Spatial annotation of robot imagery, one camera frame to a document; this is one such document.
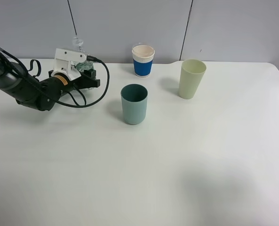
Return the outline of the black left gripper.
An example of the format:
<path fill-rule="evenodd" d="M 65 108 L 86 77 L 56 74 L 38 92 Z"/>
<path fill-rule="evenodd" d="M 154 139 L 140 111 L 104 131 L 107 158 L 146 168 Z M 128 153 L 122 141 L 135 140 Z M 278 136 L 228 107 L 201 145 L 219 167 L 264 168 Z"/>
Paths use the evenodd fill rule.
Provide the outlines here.
<path fill-rule="evenodd" d="M 90 89 L 98 88 L 100 86 L 100 80 L 96 79 L 96 70 L 89 69 L 80 71 L 81 77 L 70 81 L 69 78 L 62 74 L 56 73 L 55 76 L 51 76 L 53 71 L 49 71 L 49 77 L 40 81 L 40 89 L 43 93 L 49 97 L 63 97 L 78 89 Z"/>

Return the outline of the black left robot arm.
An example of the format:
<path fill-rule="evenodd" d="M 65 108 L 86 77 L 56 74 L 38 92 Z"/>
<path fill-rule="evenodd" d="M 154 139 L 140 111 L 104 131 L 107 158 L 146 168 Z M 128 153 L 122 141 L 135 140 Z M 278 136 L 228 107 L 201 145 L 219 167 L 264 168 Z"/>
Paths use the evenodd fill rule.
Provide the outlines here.
<path fill-rule="evenodd" d="M 0 90 L 13 97 L 19 105 L 49 111 L 72 90 L 80 92 L 100 86 L 95 69 L 81 72 L 75 66 L 75 63 L 84 63 L 88 59 L 88 53 L 58 48 L 53 69 L 48 72 L 48 78 L 40 81 L 39 60 L 32 59 L 27 69 L 20 60 L 0 47 Z"/>

